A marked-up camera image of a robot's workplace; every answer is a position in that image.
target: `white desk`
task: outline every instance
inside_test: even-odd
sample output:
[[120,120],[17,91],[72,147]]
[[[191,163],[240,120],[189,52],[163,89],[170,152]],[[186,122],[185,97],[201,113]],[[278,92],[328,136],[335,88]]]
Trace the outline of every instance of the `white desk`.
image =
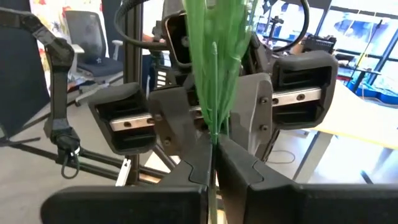
[[385,147],[398,149],[398,110],[363,101],[340,82],[329,112],[317,127],[293,179],[307,183],[334,135],[346,136]]

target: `chair armrest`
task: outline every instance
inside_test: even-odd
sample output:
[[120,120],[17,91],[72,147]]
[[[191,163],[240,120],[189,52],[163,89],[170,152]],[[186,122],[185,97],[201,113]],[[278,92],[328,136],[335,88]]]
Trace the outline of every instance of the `chair armrest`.
[[71,44],[75,55],[73,56],[72,66],[70,67],[70,73],[72,75],[77,74],[77,56],[78,54],[83,54],[85,51],[77,44]]
[[77,44],[72,44],[72,48],[75,51],[75,54],[82,54],[85,51]]
[[119,47],[123,46],[123,41],[121,41],[121,40],[112,40],[112,43],[114,44],[114,52],[113,52],[112,59],[113,60],[118,60]]
[[121,40],[112,40],[112,44],[115,46],[123,46],[123,41]]

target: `green grass bundle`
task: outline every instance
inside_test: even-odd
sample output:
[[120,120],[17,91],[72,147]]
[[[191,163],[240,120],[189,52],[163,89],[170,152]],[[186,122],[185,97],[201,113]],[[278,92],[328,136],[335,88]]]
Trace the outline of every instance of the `green grass bundle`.
[[[183,3],[199,104],[216,146],[219,133],[229,132],[229,112],[236,95],[241,59],[252,35],[257,0],[216,0],[211,8],[206,0]],[[217,222],[215,189],[210,189],[209,199],[212,224]]]

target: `black plastic housing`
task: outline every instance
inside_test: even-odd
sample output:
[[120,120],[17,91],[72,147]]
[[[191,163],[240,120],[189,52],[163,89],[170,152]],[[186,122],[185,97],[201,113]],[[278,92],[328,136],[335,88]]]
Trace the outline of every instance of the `black plastic housing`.
[[274,92],[303,88],[321,88],[317,101],[277,106],[272,110],[273,122],[279,129],[313,128],[328,112],[335,93],[338,63],[323,50],[289,55],[276,60],[272,70]]
[[200,185],[173,187],[70,187],[48,198],[43,224],[202,224]]
[[226,136],[216,168],[229,224],[398,222],[396,185],[297,184]]
[[186,152],[157,185],[61,190],[43,203],[42,222],[206,224],[209,190],[215,181],[210,135],[202,134]]
[[149,113],[146,96],[138,83],[101,89],[89,99],[88,107],[115,154],[135,155],[145,153],[155,146],[156,133],[153,126],[115,132],[109,125],[112,119]]

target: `window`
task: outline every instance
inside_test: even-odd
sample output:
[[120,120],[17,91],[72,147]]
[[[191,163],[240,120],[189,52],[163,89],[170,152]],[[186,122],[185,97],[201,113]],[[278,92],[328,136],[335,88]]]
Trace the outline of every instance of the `window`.
[[[289,4],[284,1],[277,1],[271,10],[268,10],[264,15],[257,18],[256,32],[261,35],[268,36],[271,31],[271,25],[267,26],[269,13],[271,17],[279,16],[284,20],[283,24],[277,24],[274,31],[275,38],[285,40],[295,40],[302,30],[304,23],[303,7],[296,4]],[[323,14],[323,9],[310,8],[310,24],[307,34],[315,34],[319,22]]]
[[374,86],[398,93],[398,62],[386,61]]
[[377,3],[374,0],[361,0],[361,4],[357,1],[332,0],[331,6],[398,15],[397,0],[377,0]]
[[398,21],[395,19],[330,10],[322,24],[320,36],[333,35],[337,38],[335,48],[362,53],[374,35],[368,53],[382,55],[397,28]]
[[[350,67],[355,67],[356,64],[358,63],[360,56],[355,56],[354,59],[352,59],[352,61],[349,63]],[[369,57],[364,57],[362,58],[362,62],[359,64],[358,68],[371,68],[374,69],[376,67],[376,65],[379,63],[379,59],[377,58],[369,58]],[[344,75],[346,77],[351,77],[353,76],[353,79],[357,79],[357,77],[359,76],[359,74],[361,72],[357,71],[354,73],[354,70],[349,69],[349,68],[339,68],[338,69],[338,74],[339,75]]]
[[398,43],[395,45],[395,47],[392,49],[392,52],[390,54],[390,57],[398,59]]

